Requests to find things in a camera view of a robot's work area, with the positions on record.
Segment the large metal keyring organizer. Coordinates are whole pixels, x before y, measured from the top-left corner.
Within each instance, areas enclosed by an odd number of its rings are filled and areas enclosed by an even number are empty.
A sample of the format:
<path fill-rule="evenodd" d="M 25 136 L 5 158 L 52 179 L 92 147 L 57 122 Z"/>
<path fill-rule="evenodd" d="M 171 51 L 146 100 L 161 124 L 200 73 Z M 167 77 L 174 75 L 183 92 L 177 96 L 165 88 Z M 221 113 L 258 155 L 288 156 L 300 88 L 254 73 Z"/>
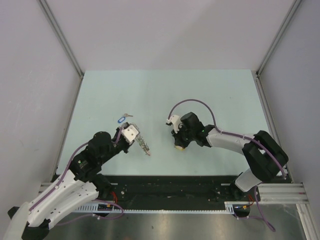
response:
<path fill-rule="evenodd" d="M 132 125 L 138 131 L 138 134 L 134 140 L 139 144 L 139 146 L 144 151 L 144 153 L 150 157 L 151 156 L 150 148 L 149 148 L 148 144 L 145 142 L 144 138 L 142 137 L 142 134 L 141 134 L 139 127 L 133 122 L 130 123 L 130 125 Z"/>

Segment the yellow tag key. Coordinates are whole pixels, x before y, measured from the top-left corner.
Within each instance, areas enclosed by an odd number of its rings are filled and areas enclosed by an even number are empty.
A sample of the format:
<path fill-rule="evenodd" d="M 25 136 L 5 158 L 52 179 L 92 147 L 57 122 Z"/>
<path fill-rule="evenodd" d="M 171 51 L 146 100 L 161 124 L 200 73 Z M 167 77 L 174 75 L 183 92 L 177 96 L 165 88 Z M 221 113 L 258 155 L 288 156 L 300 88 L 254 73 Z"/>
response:
<path fill-rule="evenodd" d="M 175 145 L 174 147 L 175 147 L 177 150 L 180 150 L 180 151 L 184 151 L 184 150 L 185 150 L 185 148 L 182 147 L 182 146 Z"/>

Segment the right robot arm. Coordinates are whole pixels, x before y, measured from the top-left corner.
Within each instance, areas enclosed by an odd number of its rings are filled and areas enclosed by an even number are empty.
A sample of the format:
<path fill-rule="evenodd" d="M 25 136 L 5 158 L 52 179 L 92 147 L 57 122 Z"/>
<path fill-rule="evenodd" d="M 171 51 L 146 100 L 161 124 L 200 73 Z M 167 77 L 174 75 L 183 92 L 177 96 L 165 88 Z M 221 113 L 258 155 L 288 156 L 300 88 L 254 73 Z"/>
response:
<path fill-rule="evenodd" d="M 166 120 L 172 126 L 171 135 L 177 149 L 186 149 L 195 142 L 200 147 L 222 148 L 245 157 L 249 169 L 232 183 L 231 196 L 242 201 L 253 187 L 273 180 L 289 161 L 288 155 L 271 137 L 260 130 L 254 135 L 243 135 L 219 130 L 215 125 L 203 125 L 196 114 L 172 115 Z"/>

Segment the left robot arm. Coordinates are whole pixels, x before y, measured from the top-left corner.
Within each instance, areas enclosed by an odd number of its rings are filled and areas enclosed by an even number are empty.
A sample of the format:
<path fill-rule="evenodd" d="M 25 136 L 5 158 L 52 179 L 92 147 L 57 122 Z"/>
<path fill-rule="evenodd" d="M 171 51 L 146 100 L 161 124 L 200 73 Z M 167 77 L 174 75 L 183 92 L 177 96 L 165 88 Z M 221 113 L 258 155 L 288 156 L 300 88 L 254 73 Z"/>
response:
<path fill-rule="evenodd" d="M 100 173 L 103 164 L 120 152 L 127 153 L 137 134 L 130 128 L 118 128 L 114 137 L 97 132 L 78 147 L 64 172 L 38 197 L 14 206 L 5 240 L 43 240 L 59 222 L 78 207 L 110 196 L 111 184 Z"/>

